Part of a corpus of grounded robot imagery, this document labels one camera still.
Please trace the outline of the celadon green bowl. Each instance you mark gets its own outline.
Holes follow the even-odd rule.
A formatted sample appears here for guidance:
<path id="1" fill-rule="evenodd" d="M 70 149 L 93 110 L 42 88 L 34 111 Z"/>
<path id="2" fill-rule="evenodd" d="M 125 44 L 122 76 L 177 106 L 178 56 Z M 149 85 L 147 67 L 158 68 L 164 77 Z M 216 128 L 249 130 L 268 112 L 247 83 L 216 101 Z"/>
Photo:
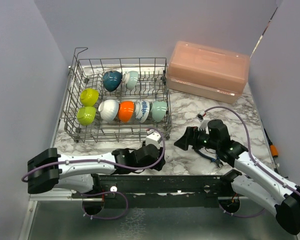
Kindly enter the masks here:
<path id="1" fill-rule="evenodd" d="M 154 101 L 150 110 L 151 117 L 155 122 L 160 122 L 166 115 L 168 105 L 165 101 Z"/>

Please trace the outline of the grey bowl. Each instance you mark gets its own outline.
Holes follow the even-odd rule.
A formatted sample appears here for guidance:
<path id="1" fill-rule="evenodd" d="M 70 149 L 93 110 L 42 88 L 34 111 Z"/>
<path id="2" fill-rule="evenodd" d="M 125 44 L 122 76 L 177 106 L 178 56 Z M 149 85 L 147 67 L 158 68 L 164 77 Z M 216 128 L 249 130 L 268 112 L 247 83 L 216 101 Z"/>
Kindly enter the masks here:
<path id="1" fill-rule="evenodd" d="M 100 117 L 106 122 L 113 121 L 118 114 L 119 106 L 119 102 L 114 99 L 102 101 L 98 107 Z"/>

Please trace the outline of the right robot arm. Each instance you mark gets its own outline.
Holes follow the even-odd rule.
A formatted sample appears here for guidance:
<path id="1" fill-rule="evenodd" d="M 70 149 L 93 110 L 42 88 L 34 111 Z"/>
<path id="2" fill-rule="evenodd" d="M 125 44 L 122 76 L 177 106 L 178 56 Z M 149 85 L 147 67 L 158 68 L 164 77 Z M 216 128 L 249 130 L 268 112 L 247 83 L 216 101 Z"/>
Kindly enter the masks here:
<path id="1" fill-rule="evenodd" d="M 286 232 L 300 233 L 300 185 L 279 175 L 247 147 L 232 140 L 222 120 L 203 120 L 199 127 L 187 127 L 174 146 L 184 151 L 189 147 L 214 150 L 223 162 L 240 171 L 220 182 L 224 195 L 243 195 L 272 213 Z"/>

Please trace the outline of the dark brown bowl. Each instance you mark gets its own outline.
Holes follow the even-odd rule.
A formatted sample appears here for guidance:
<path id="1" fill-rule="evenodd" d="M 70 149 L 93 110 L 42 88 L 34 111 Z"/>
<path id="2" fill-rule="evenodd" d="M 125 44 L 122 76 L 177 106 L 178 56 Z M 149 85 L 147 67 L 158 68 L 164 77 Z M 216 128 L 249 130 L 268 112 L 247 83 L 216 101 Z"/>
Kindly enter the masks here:
<path id="1" fill-rule="evenodd" d="M 115 91 L 122 82 L 122 73 L 116 70 L 110 70 L 103 74 L 102 83 L 104 88 L 109 91 Z"/>

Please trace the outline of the blue floral bowl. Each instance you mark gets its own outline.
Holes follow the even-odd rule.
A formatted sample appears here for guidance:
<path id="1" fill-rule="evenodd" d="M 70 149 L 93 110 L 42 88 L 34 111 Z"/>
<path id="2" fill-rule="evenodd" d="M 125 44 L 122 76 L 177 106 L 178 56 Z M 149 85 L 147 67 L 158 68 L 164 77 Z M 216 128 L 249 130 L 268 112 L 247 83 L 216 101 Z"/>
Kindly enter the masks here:
<path id="1" fill-rule="evenodd" d="M 135 102 L 135 119 L 139 123 L 144 123 L 150 113 L 150 102 L 147 100 L 138 100 Z"/>

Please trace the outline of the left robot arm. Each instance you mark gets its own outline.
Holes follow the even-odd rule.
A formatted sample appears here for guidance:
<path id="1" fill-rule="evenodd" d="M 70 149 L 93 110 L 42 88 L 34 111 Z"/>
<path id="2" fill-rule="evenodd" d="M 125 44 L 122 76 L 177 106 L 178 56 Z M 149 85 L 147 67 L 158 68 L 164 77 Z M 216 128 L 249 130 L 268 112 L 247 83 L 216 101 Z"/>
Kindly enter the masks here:
<path id="1" fill-rule="evenodd" d="M 165 164 L 164 146 L 146 144 L 139 149 L 118 148 L 100 155 L 70 156 L 48 148 L 27 162 L 21 178 L 29 194 L 41 194 L 61 188 L 96 197 L 101 190 L 89 175 L 125 175 L 141 170 L 160 171 Z"/>

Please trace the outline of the white round bowl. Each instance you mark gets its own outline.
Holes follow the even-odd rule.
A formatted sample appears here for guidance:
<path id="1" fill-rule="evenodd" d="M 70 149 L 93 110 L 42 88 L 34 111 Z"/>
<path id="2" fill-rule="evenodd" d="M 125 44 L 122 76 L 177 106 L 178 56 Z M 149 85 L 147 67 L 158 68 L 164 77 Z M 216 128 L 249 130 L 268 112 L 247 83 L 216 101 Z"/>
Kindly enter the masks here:
<path id="1" fill-rule="evenodd" d="M 135 104 L 133 101 L 123 101 L 119 104 L 118 119 L 127 123 L 133 116 Z"/>

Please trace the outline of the yellow-green bowl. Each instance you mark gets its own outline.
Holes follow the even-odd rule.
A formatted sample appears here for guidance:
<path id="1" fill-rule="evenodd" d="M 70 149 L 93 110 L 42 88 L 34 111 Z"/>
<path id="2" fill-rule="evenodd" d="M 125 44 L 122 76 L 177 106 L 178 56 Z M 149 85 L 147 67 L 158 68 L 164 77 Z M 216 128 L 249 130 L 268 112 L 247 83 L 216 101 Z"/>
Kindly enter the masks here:
<path id="1" fill-rule="evenodd" d="M 99 92 L 96 89 L 86 88 L 80 94 L 80 102 L 84 107 L 93 107 L 99 98 Z"/>

